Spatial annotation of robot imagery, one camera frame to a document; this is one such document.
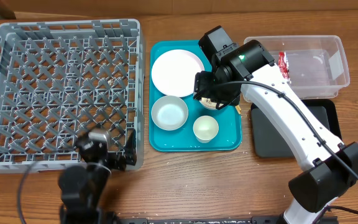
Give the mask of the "pink bowl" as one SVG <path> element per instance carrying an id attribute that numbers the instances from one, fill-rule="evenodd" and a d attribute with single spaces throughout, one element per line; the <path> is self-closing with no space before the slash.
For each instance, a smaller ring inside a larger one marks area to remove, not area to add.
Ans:
<path id="1" fill-rule="evenodd" d="M 222 108 L 225 107 L 225 105 L 222 103 L 216 103 L 211 101 L 210 98 L 204 98 L 204 97 L 201 98 L 200 103 L 203 107 L 209 110 L 221 110 Z"/>

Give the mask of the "wooden chopstick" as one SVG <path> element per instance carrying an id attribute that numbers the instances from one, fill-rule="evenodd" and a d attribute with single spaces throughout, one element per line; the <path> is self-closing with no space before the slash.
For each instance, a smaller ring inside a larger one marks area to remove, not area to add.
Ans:
<path id="1" fill-rule="evenodd" d="M 239 105 L 236 105 L 235 109 L 238 112 L 238 114 L 241 114 L 241 107 Z"/>

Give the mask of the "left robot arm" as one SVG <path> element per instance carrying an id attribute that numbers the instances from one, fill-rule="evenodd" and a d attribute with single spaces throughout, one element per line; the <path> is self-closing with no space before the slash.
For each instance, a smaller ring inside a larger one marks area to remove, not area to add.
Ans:
<path id="1" fill-rule="evenodd" d="M 94 128 L 75 141 L 75 147 L 86 167 L 71 166 L 59 176 L 62 191 L 61 223 L 111 223 L 120 219 L 115 212 L 104 212 L 99 207 L 102 192 L 113 170 L 125 171 L 137 162 L 136 132 L 132 132 L 121 154 L 111 154 L 112 137 L 101 128 Z"/>

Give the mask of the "grey bowl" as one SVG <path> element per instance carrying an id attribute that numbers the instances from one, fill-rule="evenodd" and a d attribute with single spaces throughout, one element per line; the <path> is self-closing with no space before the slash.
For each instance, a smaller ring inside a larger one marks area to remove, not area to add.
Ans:
<path id="1" fill-rule="evenodd" d="M 188 107 L 179 97 L 163 96 L 153 104 L 150 115 L 158 128 L 174 131 L 186 123 Z"/>

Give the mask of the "white cup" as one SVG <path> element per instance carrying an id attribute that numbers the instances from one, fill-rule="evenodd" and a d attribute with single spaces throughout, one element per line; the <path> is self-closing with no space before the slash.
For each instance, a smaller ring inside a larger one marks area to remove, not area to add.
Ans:
<path id="1" fill-rule="evenodd" d="M 193 132 L 199 142 L 208 143 L 218 135 L 219 124 L 212 116 L 200 116 L 193 124 Z"/>

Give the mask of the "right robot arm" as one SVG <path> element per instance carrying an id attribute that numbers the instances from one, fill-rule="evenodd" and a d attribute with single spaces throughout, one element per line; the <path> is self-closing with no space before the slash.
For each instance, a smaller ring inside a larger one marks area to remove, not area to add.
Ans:
<path id="1" fill-rule="evenodd" d="M 199 42 L 212 72 L 196 74 L 194 99 L 218 108 L 240 94 L 252 101 L 290 147 L 302 173 L 289 181 L 293 201 L 280 223 L 319 223 L 330 204 L 358 182 L 358 143 L 344 144 L 296 96 L 274 58 L 256 41 Z"/>

